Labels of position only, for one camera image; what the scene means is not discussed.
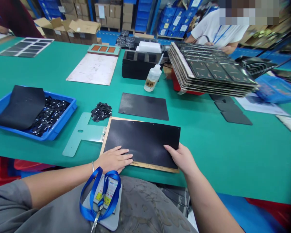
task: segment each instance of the gray shirt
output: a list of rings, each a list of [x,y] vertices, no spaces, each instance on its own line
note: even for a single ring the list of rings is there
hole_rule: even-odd
[[[121,181],[120,218],[115,232],[196,232],[154,184],[127,176],[121,177]],[[40,210],[32,209],[29,189],[22,180],[0,186],[0,232],[90,232],[91,224],[83,218],[79,208],[83,186]],[[98,224],[96,232],[110,231]]]

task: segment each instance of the white shirt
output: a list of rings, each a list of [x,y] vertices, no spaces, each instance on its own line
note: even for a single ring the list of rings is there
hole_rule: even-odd
[[[220,28],[220,13],[218,9],[207,14],[192,30],[191,34],[195,39],[206,35],[209,37],[210,42],[215,43],[214,46],[222,48],[228,43],[240,41],[249,25],[231,25],[229,27],[229,25],[222,25]],[[206,42],[206,37],[201,37],[197,43],[205,44]]]

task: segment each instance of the fan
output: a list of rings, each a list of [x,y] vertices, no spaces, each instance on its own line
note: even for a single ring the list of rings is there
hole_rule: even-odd
[[[269,59],[257,57],[240,56],[235,61],[238,62],[253,79],[256,79],[277,66],[277,64],[271,63]]]

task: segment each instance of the metal clip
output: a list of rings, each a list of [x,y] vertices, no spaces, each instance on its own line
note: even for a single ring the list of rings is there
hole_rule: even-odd
[[[101,210],[103,209],[103,204],[99,207],[99,210],[97,211],[97,214],[96,214],[96,218],[93,222],[93,226],[92,226],[92,229],[91,229],[91,233],[95,233],[95,229],[96,229],[96,226],[97,226],[97,223],[98,223],[98,219],[99,219],[99,216],[100,216],[100,212]]]

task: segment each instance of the glue bottle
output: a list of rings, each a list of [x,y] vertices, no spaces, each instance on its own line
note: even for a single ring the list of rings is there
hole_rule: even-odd
[[[163,58],[163,54],[162,54],[161,59],[159,60],[158,64],[156,64],[153,68],[151,68],[149,73],[148,73],[148,76],[147,76],[146,81],[145,81],[146,83],[144,86],[144,89],[148,92],[151,92],[154,90],[156,83],[158,82],[159,77],[162,74],[161,66],[159,65],[162,61],[162,58]]]

